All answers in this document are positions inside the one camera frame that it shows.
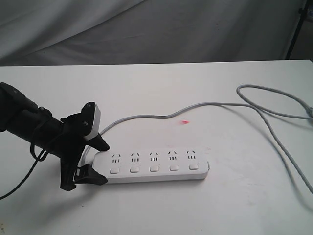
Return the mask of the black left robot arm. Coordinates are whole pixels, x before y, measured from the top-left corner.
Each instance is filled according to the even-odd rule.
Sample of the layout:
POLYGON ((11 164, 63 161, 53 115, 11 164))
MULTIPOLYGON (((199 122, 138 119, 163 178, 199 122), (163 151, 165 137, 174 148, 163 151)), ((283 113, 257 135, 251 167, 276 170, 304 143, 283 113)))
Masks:
POLYGON ((90 146, 100 152, 109 145, 99 133, 101 112, 95 102, 86 103, 81 112, 57 120, 13 86, 0 84, 0 130, 30 143, 37 161, 48 154, 60 159, 60 188, 71 191, 77 184, 103 185, 107 178, 90 164, 79 166, 83 151, 90 146))

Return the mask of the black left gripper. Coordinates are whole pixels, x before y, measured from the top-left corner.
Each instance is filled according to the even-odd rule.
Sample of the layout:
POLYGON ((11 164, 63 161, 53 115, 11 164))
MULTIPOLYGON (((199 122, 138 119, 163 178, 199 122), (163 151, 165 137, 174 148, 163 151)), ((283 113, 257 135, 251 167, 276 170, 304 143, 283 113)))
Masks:
POLYGON ((84 139, 83 119, 82 113, 61 119, 62 131, 57 147, 60 151, 60 188, 65 191, 75 189, 75 184, 104 185, 108 182, 108 179, 90 164, 77 167, 86 144, 97 151, 110 150, 100 134, 88 141, 84 139))

